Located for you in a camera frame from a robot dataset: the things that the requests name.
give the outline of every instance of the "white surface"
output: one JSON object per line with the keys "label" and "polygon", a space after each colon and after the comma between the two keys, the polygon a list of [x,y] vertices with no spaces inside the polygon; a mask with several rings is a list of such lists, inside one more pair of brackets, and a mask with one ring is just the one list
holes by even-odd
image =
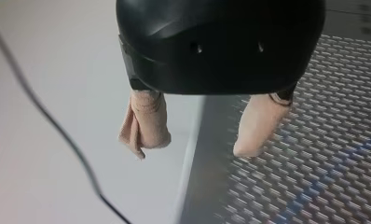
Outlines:
{"label": "white surface", "polygon": [[[115,1],[2,0],[0,32],[40,99],[83,148],[105,195],[133,224],[174,223],[201,99],[167,97],[172,143],[147,151],[145,161],[119,144],[130,88]],[[1,54],[0,202],[5,224],[117,221],[71,150],[21,94]]]}

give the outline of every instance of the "black cable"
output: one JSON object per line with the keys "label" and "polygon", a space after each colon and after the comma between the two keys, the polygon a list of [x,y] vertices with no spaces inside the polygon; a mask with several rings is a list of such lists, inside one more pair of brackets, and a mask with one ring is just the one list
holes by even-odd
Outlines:
{"label": "black cable", "polygon": [[83,164],[87,176],[89,177],[89,181],[92,185],[93,190],[97,195],[99,195],[99,198],[114,212],[116,215],[121,218],[126,224],[131,224],[131,222],[124,217],[112,204],[110,204],[106,197],[104,197],[101,187],[99,187],[98,180],[89,165],[89,162],[85,158],[84,154],[81,152],[79,147],[76,145],[75,141],[72,140],[70,135],[64,130],[64,128],[53,118],[49,112],[46,110],[46,108],[43,106],[43,104],[40,103],[38,98],[36,97],[36,94],[30,87],[25,75],[22,73],[17,61],[15,60],[14,56],[12,55],[11,51],[8,49],[7,44],[3,40],[2,36],[0,36],[0,50],[2,51],[3,55],[5,56],[7,63],[9,64],[14,77],[17,79],[19,84],[21,85],[21,88],[27,95],[27,97],[33,102],[34,106],[37,108],[37,110],[40,111],[41,114],[47,119],[47,121],[54,126],[54,128],[57,130],[57,132],[60,134],[60,136],[65,140],[65,142],[69,145],[69,147],[74,151],[74,153],[77,155],[77,157],[80,159],[81,163]]}

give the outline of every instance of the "metal grate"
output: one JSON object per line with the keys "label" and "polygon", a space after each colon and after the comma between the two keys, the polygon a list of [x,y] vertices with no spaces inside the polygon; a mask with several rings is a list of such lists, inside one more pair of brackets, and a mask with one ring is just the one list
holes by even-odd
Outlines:
{"label": "metal grate", "polygon": [[264,148],[230,161],[222,223],[371,223],[371,42],[323,35]]}

